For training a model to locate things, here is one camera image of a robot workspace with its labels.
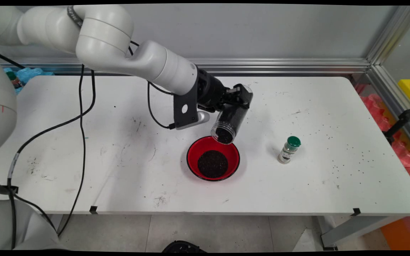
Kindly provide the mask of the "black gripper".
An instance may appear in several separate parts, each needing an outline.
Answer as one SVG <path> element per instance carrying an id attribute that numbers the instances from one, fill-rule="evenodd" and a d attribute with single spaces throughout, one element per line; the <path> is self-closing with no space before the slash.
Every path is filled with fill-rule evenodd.
<path id="1" fill-rule="evenodd" d="M 249 109 L 253 99 L 253 92 L 249 87 L 241 83 L 236 84 L 232 89 L 226 89 L 219 79 L 202 69 L 198 69 L 198 109 L 207 112 L 223 111 L 224 104 L 221 100 L 222 96 L 224 96 L 224 104 Z"/>

